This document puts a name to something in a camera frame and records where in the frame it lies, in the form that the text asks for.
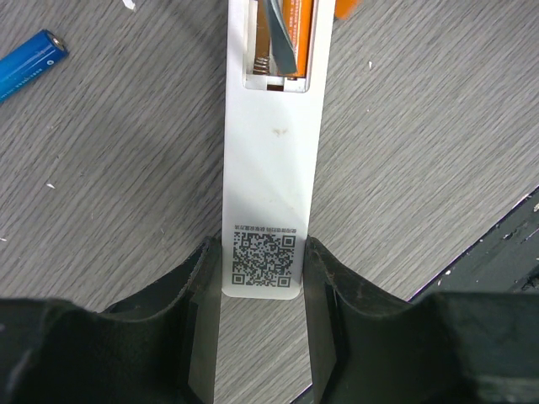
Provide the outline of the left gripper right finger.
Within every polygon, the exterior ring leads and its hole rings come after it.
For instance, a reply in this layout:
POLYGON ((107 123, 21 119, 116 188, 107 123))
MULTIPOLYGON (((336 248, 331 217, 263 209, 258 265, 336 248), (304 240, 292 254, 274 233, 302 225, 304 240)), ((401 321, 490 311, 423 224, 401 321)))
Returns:
POLYGON ((535 295, 401 300, 308 238, 303 264, 316 403, 535 403, 535 295))

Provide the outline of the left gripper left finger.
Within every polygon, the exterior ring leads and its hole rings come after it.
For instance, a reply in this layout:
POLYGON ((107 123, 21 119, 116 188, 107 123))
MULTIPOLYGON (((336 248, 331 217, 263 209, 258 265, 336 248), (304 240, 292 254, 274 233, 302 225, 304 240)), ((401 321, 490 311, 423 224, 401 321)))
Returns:
POLYGON ((101 312, 55 298, 1 302, 4 403, 211 403, 221 246, 101 312))

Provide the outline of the white remote orange batteries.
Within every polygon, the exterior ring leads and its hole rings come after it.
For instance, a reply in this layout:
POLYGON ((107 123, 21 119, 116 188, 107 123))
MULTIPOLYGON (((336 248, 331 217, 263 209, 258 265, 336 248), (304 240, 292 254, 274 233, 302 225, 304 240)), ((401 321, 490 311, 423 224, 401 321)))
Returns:
POLYGON ((307 74, 282 77, 279 42, 257 41, 264 5, 228 6, 222 290, 290 300, 302 285, 334 3, 312 7, 307 74))

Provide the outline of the orange handle screwdriver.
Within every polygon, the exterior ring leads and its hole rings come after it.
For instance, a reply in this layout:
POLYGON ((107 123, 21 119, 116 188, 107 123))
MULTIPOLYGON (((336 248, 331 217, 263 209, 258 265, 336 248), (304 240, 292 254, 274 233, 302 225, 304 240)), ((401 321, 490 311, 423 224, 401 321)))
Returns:
POLYGON ((275 64, 283 75, 297 72, 296 57, 286 22, 277 0, 263 0, 275 64))

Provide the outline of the orange battery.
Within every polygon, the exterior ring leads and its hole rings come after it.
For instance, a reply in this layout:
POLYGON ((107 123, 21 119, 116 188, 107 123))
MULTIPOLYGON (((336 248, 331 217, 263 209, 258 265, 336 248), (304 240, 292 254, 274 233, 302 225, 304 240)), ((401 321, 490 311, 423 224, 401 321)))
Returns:
POLYGON ((296 59, 296 72, 286 77, 305 78, 310 47, 313 0, 284 0, 283 17, 296 59))
POLYGON ((359 7, 361 0, 336 0, 334 5, 334 17, 339 20, 348 19, 359 7))

